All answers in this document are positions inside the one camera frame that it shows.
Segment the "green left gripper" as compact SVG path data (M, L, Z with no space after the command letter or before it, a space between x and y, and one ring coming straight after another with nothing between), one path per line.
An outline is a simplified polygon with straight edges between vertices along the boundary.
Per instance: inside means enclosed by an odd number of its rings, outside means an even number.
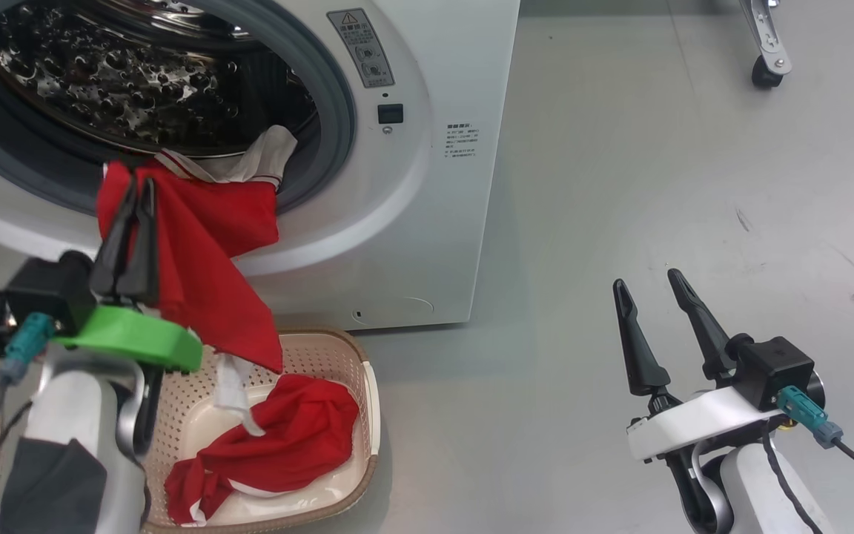
M108 233L95 259L90 287L100 297L120 297L148 307L159 304L159 230L156 183L128 175ZM179 324L135 309L98 306L78 334L52 337L64 347L91 349L166 372L193 373L203 344Z

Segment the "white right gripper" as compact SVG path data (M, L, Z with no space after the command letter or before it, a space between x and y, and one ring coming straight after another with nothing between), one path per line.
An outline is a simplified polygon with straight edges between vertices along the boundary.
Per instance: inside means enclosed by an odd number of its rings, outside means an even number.
M726 353L729 335L681 271L669 269L667 277L678 307L688 315L697 338L703 355L703 375L716 383L731 383L738 365ZM661 459L699 443L704 444L703 452L754 444L759 441L766 422L783 416L780 409L756 409L731 386L676 403L666 389L671 381L669 373L658 365L638 324L638 307L626 281L615 280L612 293L631 395L640 398L664 395L664 401L671 402L662 412L627 426L627 443L634 459L643 462Z

